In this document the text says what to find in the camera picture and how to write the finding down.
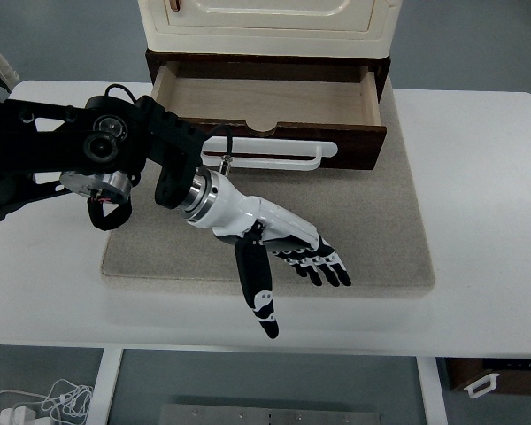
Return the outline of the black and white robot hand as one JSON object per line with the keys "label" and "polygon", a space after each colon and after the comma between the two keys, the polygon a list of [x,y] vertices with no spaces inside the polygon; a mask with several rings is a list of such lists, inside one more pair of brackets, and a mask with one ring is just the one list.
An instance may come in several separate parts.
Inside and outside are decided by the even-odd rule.
{"label": "black and white robot hand", "polygon": [[274,314],[269,254],[282,259],[315,286],[351,286],[335,249],[310,222],[262,197],[245,196],[224,175],[200,168],[181,216],[196,228],[234,246],[244,299],[262,329],[274,339],[279,326]]}

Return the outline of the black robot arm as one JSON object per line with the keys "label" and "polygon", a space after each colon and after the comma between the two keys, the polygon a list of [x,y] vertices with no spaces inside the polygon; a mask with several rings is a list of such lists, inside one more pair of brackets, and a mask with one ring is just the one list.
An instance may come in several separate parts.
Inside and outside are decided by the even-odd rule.
{"label": "black robot arm", "polygon": [[101,230],[131,216],[130,191],[148,160],[160,165],[158,205],[179,207],[202,165],[205,132],[167,111],[152,97],[125,101],[109,94],[86,105],[0,101],[0,221],[32,202],[80,193]]}

